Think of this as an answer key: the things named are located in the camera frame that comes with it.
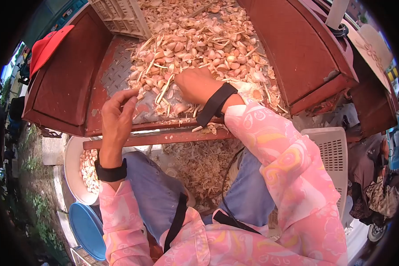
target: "black strap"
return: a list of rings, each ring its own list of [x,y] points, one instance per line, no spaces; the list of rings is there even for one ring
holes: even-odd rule
[[[174,215],[173,222],[171,223],[167,237],[165,238],[164,253],[166,253],[170,249],[170,243],[174,240],[174,238],[177,236],[183,226],[183,221],[185,220],[185,214],[187,209],[187,199],[188,197],[185,194],[180,193],[179,204],[177,205],[176,214]]]
[[[331,33],[334,35],[334,37],[340,37],[340,38],[346,38],[347,34],[349,33],[349,28],[346,27],[345,24],[341,23],[338,29],[333,29],[330,26],[328,26],[328,29],[330,29]]]
[[[197,122],[202,127],[206,127],[213,118],[222,116],[222,108],[226,100],[232,95],[237,94],[238,90],[229,83],[224,83],[207,101],[201,113],[197,117]]]
[[[97,179],[106,182],[116,182],[126,178],[127,176],[127,161],[124,158],[122,164],[116,168],[103,168],[100,165],[100,158],[94,162]]]
[[[229,226],[234,226],[234,227],[239,228],[239,229],[244,229],[244,230],[250,231],[250,232],[252,232],[252,233],[260,234],[260,233],[257,232],[256,230],[252,229],[250,226],[247,226],[247,225],[245,225],[245,224],[243,224],[243,223],[237,223],[237,222],[235,222],[234,219],[232,219],[232,218],[230,218],[229,216],[225,215],[225,214],[224,214],[223,212],[221,212],[221,211],[218,211],[218,212],[214,215],[213,219],[216,220],[216,221],[218,221],[219,223],[222,223],[222,224],[226,224],[226,225],[229,225]]]

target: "pink patterned sleeve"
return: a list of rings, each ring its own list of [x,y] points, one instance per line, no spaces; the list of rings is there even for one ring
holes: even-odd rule
[[[336,206],[340,194],[318,146],[290,120],[257,103],[230,106],[225,124],[262,163],[282,228],[277,242],[302,256],[346,265],[346,238]]]
[[[148,240],[141,231],[143,221],[130,182],[123,181],[117,192],[101,182],[99,200],[109,265],[154,264]]]

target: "white bowl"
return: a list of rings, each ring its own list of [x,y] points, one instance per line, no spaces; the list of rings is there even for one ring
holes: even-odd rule
[[[80,155],[83,153],[83,142],[90,141],[87,137],[72,136],[65,149],[64,171],[65,179],[74,198],[84,205],[98,205],[98,194],[87,191],[83,178],[80,177]]]

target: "red hat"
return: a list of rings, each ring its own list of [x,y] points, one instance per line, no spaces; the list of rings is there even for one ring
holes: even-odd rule
[[[32,48],[30,78],[49,60],[58,45],[73,28],[74,25],[65,26],[58,31],[52,31],[43,39],[35,42]]]

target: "black wrist band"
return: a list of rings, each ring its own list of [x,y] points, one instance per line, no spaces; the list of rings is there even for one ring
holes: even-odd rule
[[[127,176],[127,162],[124,158],[120,167],[103,168],[99,159],[94,162],[97,179],[105,182],[115,182],[124,179]]]
[[[222,116],[222,108],[227,99],[232,94],[237,94],[238,90],[229,83],[224,83],[207,101],[201,113],[197,117],[197,122],[202,127],[206,127],[213,118]]]

